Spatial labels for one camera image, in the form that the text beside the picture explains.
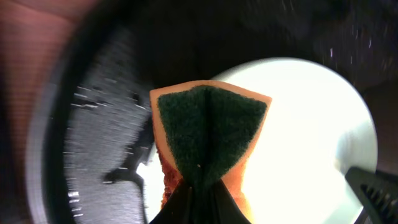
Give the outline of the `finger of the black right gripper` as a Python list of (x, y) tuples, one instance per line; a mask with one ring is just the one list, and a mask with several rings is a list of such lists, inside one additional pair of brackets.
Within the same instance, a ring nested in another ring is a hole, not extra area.
[(397, 224), (397, 176), (351, 167), (345, 179), (374, 224)]

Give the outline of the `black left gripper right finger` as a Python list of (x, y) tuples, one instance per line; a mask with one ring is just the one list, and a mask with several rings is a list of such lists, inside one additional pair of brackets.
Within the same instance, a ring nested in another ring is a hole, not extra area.
[(251, 224), (243, 215), (222, 180), (210, 189), (211, 220), (216, 224)]

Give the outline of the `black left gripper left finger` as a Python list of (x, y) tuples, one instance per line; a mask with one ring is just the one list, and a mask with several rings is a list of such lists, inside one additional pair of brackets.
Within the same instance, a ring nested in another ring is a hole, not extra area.
[(192, 187), (181, 180), (150, 224), (189, 224), (191, 207)]

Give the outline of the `yellow green scrub sponge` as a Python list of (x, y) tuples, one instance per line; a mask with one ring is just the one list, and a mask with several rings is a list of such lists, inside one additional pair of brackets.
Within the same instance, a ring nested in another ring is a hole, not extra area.
[(152, 127), (164, 173), (162, 208), (184, 180), (192, 187), (190, 223), (213, 223), (210, 189), (222, 180), (252, 223), (252, 208), (243, 193), (244, 173), (271, 101), (216, 80), (152, 90)]

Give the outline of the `light blue plate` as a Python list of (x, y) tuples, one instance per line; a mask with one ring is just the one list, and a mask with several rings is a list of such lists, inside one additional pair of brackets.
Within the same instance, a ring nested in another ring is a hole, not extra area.
[[(347, 183), (351, 167), (374, 172), (377, 136), (359, 93), (334, 71), (292, 58), (258, 60), (221, 81), (269, 96), (271, 104), (244, 173), (252, 223), (354, 223), (363, 205)], [(149, 223), (161, 211), (164, 173), (139, 166)]]

